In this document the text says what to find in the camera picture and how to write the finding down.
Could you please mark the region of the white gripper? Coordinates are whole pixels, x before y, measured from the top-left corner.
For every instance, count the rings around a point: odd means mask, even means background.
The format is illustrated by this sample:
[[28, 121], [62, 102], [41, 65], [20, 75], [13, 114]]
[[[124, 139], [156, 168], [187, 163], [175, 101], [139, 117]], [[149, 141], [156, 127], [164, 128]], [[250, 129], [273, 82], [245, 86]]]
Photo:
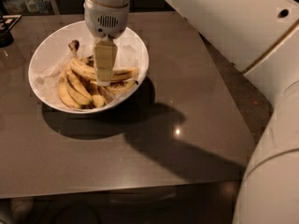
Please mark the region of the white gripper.
[[96, 82], [108, 86], [112, 79], [118, 47], [113, 39], [119, 38], [126, 29], [129, 5], [108, 7], [93, 0], [85, 0], [85, 23], [93, 35], [100, 38], [93, 46]]

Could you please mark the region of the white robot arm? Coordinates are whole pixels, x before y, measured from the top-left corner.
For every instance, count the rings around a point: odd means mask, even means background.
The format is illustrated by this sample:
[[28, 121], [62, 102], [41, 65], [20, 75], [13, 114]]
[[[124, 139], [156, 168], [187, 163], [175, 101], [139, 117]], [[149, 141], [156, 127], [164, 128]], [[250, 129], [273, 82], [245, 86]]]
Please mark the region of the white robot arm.
[[298, 5], [293, 0], [164, 0], [274, 107], [250, 159], [233, 224], [299, 224]]

